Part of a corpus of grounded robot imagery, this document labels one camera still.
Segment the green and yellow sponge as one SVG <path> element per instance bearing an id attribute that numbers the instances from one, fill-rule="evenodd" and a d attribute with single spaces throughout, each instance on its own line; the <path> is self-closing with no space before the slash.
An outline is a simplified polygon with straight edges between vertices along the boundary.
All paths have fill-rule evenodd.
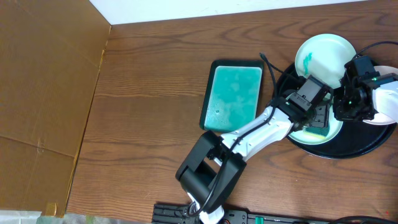
<path id="1" fill-rule="evenodd" d="M 326 138 L 330 132 L 330 128 L 328 126 L 324 128 L 306 127 L 303 131 L 306 134 L 315 136 L 316 138 Z"/>

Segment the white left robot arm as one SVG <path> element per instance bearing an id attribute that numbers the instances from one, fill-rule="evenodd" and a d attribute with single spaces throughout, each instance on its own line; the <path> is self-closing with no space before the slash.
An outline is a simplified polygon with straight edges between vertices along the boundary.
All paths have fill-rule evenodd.
<path id="1" fill-rule="evenodd" d="M 318 111 L 328 113 L 329 104 L 324 96 L 311 101 L 297 93 L 280 96 L 236 131 L 220 136 L 213 131 L 202 134 L 175 175 L 192 201 L 184 215 L 203 223 L 218 223 L 224 215 L 223 204 L 248 159 L 292 131 L 303 129 Z"/>

